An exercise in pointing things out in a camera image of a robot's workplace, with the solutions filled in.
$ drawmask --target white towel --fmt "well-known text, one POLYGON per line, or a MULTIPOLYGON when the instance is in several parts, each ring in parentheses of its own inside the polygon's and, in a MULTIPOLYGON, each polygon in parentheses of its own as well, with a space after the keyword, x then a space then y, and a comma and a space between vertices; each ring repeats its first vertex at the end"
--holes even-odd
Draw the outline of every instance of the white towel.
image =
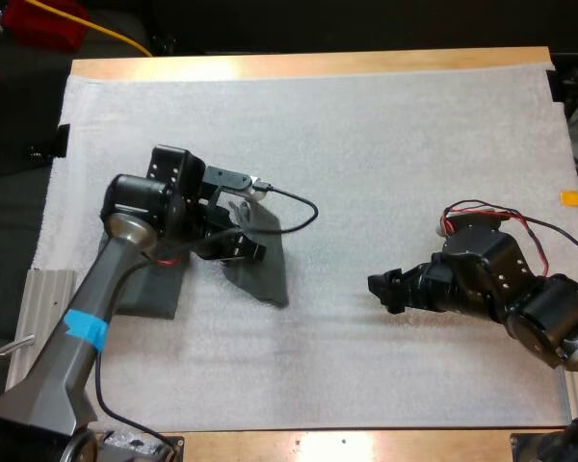
MULTIPOLYGON (((234 82, 70 77, 34 266, 76 269, 97 251, 98 213, 118 173, 144 174, 157 143, 314 200, 320 218, 284 239, 290 303, 257 302, 220 264, 194 259, 174 321, 116 317, 107 401, 160 430, 558 425, 552 371, 493 322, 409 310, 392 317, 366 277, 440 251, 449 203, 478 197, 578 237, 563 108, 547 64, 234 82)), ((284 225, 309 210, 271 194, 284 225)), ((522 228, 532 270, 539 259, 522 228)), ((578 280, 578 250, 538 229, 553 272, 578 280)), ((100 427, 115 426, 99 413, 100 427)))

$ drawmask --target red wire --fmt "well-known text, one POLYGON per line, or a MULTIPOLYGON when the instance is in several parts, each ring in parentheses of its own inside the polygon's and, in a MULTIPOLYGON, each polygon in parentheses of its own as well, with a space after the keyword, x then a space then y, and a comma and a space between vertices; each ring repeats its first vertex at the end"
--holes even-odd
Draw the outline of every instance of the red wire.
MULTIPOLYGON (((529 228, 529 223, 527 223, 527 220, 524 219, 524 217, 522 215, 517 215, 517 214, 510 213, 510 212, 497 212, 497 211, 490 211, 490 210, 450 209, 448 211, 448 213, 449 212, 455 212, 455 213, 463 214, 463 215, 480 214, 480 215, 490 215, 490 216, 495 216, 495 217, 513 218, 513 219, 520 221, 520 223, 522 224, 524 229, 531 236, 531 229, 529 228)), ((441 218, 443 219, 444 223, 449 223, 450 225, 452 225, 452 223, 450 222, 449 219, 447 219, 447 217, 442 216, 441 218)), ((453 225, 451 226, 451 229, 452 229, 452 232, 454 232, 454 226, 453 225)), ((538 248, 539 259, 541 260, 541 263, 543 264, 543 271, 541 272, 541 275, 546 276, 548 274, 548 270, 550 269, 550 264, 548 263, 548 259, 546 258, 545 253, 543 252, 543 248, 541 248, 541 243, 539 242, 538 238, 537 237, 533 238, 533 236, 532 236, 532 239, 535 242, 536 247, 538 248)))
POLYGON ((181 258, 172 258, 170 260, 156 260, 156 263, 162 267, 172 267, 180 263, 181 258))

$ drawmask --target table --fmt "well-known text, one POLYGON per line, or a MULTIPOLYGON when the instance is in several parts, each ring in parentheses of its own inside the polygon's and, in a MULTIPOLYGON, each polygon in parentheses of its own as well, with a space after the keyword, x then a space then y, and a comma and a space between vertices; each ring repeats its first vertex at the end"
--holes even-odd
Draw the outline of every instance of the table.
MULTIPOLYGON (((77 60, 96 79, 214 81, 390 71, 468 69, 550 62, 545 47, 304 55, 77 60)), ((186 460, 241 462, 508 462, 510 433, 554 429, 188 432, 186 460)))

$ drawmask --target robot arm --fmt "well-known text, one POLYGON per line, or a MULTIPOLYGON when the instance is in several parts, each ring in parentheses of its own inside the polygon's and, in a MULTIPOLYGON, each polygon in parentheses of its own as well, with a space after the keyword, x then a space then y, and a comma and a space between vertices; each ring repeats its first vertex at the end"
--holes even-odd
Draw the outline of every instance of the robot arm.
POLYGON ((578 283, 533 275, 501 219, 470 217, 429 263, 370 276, 370 292, 392 314, 407 306, 498 322, 550 367, 578 372, 578 283))
POLYGON ((101 211, 109 241, 26 378, 0 397, 0 462, 97 460, 88 430, 96 416, 85 385, 103 349, 123 275, 160 239, 203 243, 194 251, 205 259, 260 261, 265 247, 216 203, 220 191, 260 198, 255 181, 206 168, 190 152, 166 146, 154 149, 146 178, 119 175, 112 181, 101 211))

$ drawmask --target yellow cable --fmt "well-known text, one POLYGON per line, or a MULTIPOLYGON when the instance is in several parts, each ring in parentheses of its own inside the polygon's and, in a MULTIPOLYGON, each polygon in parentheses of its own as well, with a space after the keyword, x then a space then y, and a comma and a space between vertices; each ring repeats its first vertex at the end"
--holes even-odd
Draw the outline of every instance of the yellow cable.
POLYGON ((139 45, 136 41, 134 41, 133 39, 131 39, 129 37, 125 37, 122 34, 118 34, 117 32, 111 31, 109 29, 105 29, 104 27, 99 26, 97 24, 94 24, 93 22, 89 22, 86 19, 82 19, 81 17, 73 16, 72 14, 65 13, 65 12, 62 12, 60 10, 56 10, 55 8, 50 7, 49 5, 45 5, 44 3, 41 3, 38 0, 26 0, 26 2, 29 3, 30 5, 34 5, 35 7, 41 8, 41 9, 45 10, 46 12, 57 14, 58 16, 65 17, 66 19, 70 19, 73 22, 78 22, 79 24, 90 27, 91 29, 95 29, 95 31, 102 32, 103 34, 107 34, 108 36, 111 36, 114 39, 122 40, 122 41, 128 43, 129 45, 134 46, 139 51, 144 53, 146 56, 149 56, 149 57, 152 56, 152 54, 149 51, 147 51, 143 46, 139 45))

